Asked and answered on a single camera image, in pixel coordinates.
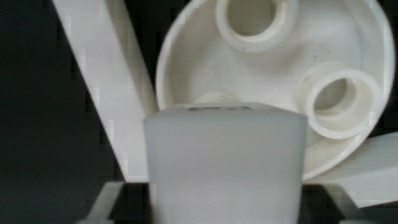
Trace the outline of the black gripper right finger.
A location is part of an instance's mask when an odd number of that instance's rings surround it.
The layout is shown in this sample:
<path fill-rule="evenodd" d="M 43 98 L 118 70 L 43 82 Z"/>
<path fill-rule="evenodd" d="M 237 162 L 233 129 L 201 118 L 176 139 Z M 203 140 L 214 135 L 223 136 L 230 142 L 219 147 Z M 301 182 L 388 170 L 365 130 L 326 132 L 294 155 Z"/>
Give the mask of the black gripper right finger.
<path fill-rule="evenodd" d="M 350 195 L 338 184 L 324 184 L 327 194 L 331 196 L 334 205 L 343 214 L 343 220 L 338 224 L 375 224 L 375 221 L 368 218 L 363 210 L 359 209 Z"/>

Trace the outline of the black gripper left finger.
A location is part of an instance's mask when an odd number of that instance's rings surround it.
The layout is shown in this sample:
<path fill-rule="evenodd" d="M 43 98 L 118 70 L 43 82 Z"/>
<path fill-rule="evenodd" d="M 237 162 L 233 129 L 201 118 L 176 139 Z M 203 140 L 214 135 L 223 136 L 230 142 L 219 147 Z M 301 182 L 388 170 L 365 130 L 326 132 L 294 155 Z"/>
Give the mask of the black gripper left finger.
<path fill-rule="evenodd" d="M 109 182 L 103 185 L 89 214 L 75 224 L 116 224 L 111 216 L 123 192 L 123 186 L 123 182 Z"/>

